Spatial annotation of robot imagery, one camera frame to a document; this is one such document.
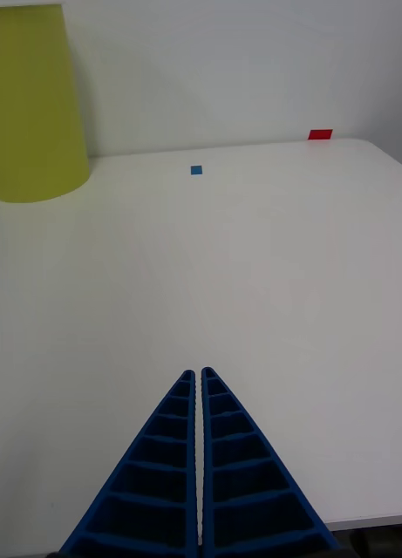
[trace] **blue square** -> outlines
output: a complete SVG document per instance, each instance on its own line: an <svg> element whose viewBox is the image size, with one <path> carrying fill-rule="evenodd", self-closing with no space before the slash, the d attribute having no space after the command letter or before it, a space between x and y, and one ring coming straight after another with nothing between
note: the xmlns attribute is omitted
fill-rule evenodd
<svg viewBox="0 0 402 558"><path fill-rule="evenodd" d="M190 167L191 174L203 174L202 165L194 165Z"/></svg>

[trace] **white wall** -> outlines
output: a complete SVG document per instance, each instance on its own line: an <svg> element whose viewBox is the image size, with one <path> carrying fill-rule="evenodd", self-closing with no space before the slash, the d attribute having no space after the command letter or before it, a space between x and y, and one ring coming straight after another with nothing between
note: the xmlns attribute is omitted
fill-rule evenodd
<svg viewBox="0 0 402 558"><path fill-rule="evenodd" d="M90 153L368 139L402 162L402 0L67 0Z"/></svg>

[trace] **red square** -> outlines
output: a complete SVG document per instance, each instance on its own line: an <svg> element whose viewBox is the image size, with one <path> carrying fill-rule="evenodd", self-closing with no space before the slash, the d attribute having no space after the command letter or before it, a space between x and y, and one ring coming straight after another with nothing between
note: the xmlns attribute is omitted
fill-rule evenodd
<svg viewBox="0 0 402 558"><path fill-rule="evenodd" d="M333 134L332 130L311 130L309 140L329 140Z"/></svg>

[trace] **yellow bin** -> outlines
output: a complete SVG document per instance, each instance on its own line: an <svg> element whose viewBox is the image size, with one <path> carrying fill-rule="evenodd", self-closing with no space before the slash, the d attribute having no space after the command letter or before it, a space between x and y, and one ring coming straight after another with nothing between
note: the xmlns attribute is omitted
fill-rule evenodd
<svg viewBox="0 0 402 558"><path fill-rule="evenodd" d="M0 8L0 200L48 200L88 178L61 5Z"/></svg>

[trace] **white table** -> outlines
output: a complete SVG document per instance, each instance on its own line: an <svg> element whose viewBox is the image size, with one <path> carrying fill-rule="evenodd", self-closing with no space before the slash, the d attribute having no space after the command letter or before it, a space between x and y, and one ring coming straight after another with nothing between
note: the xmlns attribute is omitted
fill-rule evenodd
<svg viewBox="0 0 402 558"><path fill-rule="evenodd" d="M330 527L402 521L399 163L355 139L111 157L0 202L0 555L57 548L205 365Z"/></svg>

